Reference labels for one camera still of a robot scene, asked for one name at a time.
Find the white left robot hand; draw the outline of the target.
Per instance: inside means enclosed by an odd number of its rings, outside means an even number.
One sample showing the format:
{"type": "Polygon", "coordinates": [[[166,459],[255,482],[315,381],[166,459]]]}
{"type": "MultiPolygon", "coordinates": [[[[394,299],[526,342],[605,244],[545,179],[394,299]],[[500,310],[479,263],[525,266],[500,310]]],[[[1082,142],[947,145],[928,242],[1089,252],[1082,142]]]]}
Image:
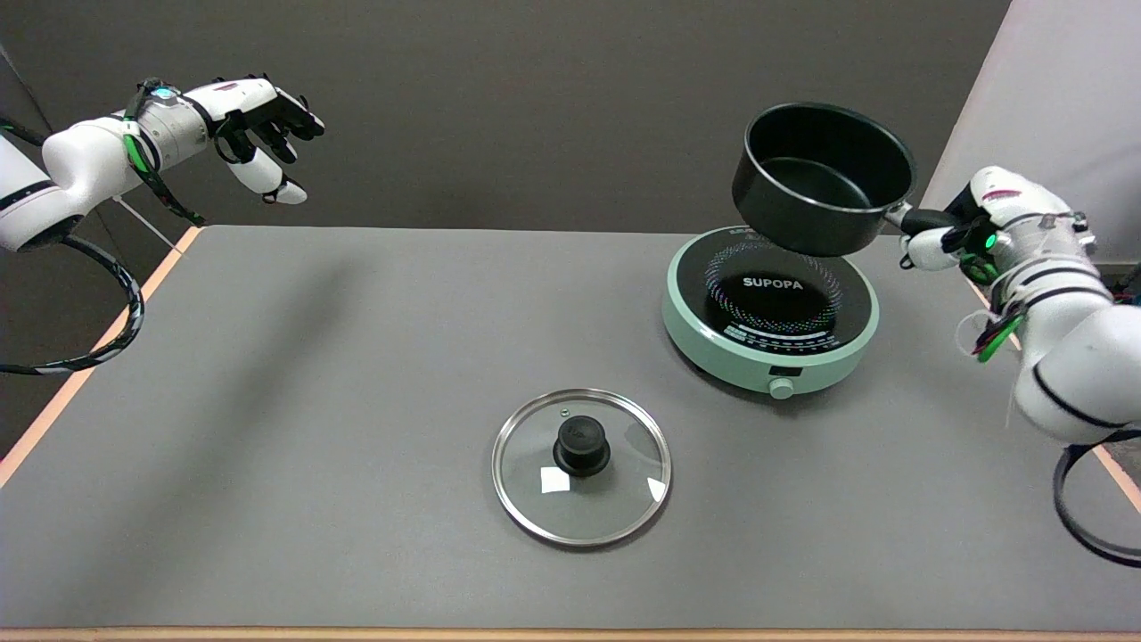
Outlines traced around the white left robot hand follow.
{"type": "Polygon", "coordinates": [[[232,174],[264,203],[297,206],[307,190],[285,174],[297,162],[292,139],[313,141],[325,135],[324,121],[302,96],[292,96],[269,78],[236,78],[199,86],[183,94],[197,109],[209,141],[232,174]]]}

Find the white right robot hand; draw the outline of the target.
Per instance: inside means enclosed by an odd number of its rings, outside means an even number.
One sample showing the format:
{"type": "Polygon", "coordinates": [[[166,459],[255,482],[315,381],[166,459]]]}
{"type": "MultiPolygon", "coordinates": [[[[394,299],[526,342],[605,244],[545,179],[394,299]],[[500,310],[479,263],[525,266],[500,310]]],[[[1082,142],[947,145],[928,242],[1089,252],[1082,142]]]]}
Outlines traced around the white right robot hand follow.
{"type": "Polygon", "coordinates": [[[971,281],[1000,276],[1001,244],[1014,243],[1015,224],[1055,224],[1073,208],[1046,187],[1001,166],[977,171],[942,209],[911,208],[893,217],[903,233],[900,267],[944,271],[957,267],[971,281]]]}

